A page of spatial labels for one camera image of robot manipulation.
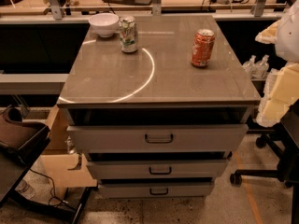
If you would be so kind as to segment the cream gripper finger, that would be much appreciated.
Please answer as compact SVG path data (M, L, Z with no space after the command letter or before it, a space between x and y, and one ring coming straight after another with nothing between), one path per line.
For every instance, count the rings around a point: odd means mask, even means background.
M287 62L279 71L272 69L263 89L256 121L263 127L279 123L299 99L299 63Z
M263 44L275 44L277 38L278 25L279 21L273 22L270 26L258 33L255 36L255 40Z

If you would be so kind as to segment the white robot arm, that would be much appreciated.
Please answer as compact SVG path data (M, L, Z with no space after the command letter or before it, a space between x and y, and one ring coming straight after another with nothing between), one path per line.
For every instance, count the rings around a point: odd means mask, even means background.
M296 0L282 18L262 32L255 40L275 45L276 55L287 63L280 70L272 69L266 78L263 98L256 121L263 127L272 127L299 99L299 0Z

